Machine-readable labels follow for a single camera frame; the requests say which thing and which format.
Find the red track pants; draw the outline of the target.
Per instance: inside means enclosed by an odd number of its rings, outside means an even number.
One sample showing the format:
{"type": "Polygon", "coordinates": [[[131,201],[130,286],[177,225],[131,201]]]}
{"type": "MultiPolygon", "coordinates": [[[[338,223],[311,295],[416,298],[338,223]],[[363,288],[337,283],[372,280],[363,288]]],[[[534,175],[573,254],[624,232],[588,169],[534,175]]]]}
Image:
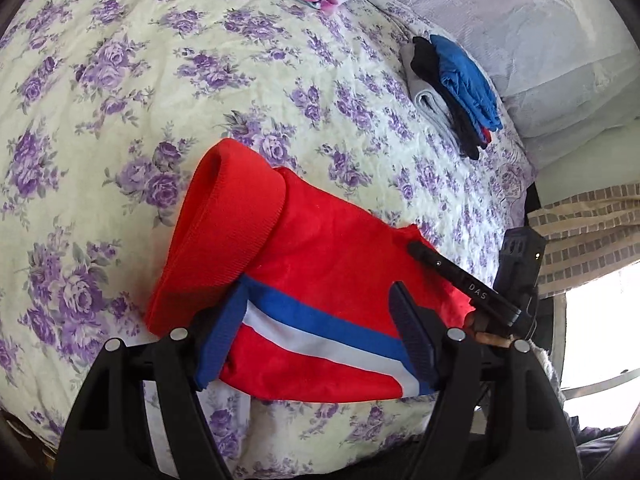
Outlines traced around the red track pants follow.
{"type": "Polygon", "coordinates": [[[415,226],[388,226],[222,140],[194,172],[145,324],[157,336],[193,327],[244,275],[246,315],[217,380],[265,401],[426,396],[434,390],[413,375],[390,288],[401,282],[447,326],[470,306],[410,256],[420,239],[415,226]]]}

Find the brick pattern curtain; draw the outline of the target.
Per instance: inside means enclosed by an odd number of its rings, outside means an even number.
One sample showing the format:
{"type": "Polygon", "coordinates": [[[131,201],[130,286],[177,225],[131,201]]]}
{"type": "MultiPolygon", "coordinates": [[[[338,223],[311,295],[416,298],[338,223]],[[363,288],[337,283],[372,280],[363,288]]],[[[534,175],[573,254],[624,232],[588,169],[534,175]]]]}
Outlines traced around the brick pattern curtain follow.
{"type": "Polygon", "coordinates": [[[528,215],[547,240],[538,292],[552,297],[639,261],[637,181],[583,192],[528,215]]]}

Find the folded red garment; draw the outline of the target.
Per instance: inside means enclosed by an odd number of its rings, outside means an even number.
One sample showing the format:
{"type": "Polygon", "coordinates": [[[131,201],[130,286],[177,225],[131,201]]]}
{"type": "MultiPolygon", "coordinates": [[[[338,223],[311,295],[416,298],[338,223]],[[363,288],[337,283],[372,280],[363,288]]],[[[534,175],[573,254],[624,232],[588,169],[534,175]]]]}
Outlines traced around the folded red garment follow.
{"type": "Polygon", "coordinates": [[[484,143],[486,145],[491,144],[492,141],[492,137],[491,137],[491,132],[489,129],[487,129],[486,127],[482,127],[480,128],[480,132],[483,135],[483,139],[484,139],[484,143]]]}

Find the folded blue garment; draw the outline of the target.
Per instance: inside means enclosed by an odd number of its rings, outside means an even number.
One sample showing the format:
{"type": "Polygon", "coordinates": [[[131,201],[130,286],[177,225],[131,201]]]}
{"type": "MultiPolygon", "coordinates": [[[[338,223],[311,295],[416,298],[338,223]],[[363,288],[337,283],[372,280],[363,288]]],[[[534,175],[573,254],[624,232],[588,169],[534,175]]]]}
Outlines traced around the folded blue garment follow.
{"type": "Polygon", "coordinates": [[[479,133],[502,129],[497,98],[491,85],[462,47],[444,36],[432,35],[439,60],[440,83],[452,93],[479,133]]]}

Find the folded grey garment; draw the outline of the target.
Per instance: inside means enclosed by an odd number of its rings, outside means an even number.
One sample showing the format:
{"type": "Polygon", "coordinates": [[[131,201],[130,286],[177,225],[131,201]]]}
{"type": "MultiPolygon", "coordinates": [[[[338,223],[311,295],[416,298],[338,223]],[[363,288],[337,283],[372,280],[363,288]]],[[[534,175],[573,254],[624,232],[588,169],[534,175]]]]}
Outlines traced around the folded grey garment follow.
{"type": "Polygon", "coordinates": [[[413,57],[414,45],[405,44],[400,49],[400,59],[404,66],[408,91],[414,107],[437,129],[451,146],[456,148],[459,153],[462,153],[458,135],[456,130],[454,130],[454,118],[448,105],[431,84],[421,79],[413,71],[411,67],[413,57]]]}

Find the folded black garment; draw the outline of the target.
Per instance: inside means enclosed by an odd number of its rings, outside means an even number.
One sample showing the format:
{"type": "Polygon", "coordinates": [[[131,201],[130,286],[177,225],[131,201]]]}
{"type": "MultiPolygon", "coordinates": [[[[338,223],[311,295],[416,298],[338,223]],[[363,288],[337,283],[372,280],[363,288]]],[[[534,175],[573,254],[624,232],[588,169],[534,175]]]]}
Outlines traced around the folded black garment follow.
{"type": "Polygon", "coordinates": [[[439,60],[433,45],[423,37],[413,37],[411,43],[414,45],[411,67],[421,79],[435,88],[448,105],[454,118],[454,130],[456,130],[461,146],[462,153],[460,154],[471,160],[479,159],[482,148],[480,137],[470,116],[466,114],[452,93],[440,83],[439,60]]]}

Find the purple floral bedspread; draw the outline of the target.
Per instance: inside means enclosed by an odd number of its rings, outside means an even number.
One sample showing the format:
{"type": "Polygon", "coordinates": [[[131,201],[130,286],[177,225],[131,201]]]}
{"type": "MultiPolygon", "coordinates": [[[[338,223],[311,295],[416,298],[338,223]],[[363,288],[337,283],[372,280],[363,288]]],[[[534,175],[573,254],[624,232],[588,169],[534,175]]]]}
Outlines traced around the purple floral bedspread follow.
{"type": "Polygon", "coordinates": [[[49,450],[104,341],[142,314],[198,161],[273,165],[416,224],[491,282],[534,170],[512,122],[460,158],[400,62],[435,25],[393,0],[26,0],[1,39],[1,406],[49,450]]]}

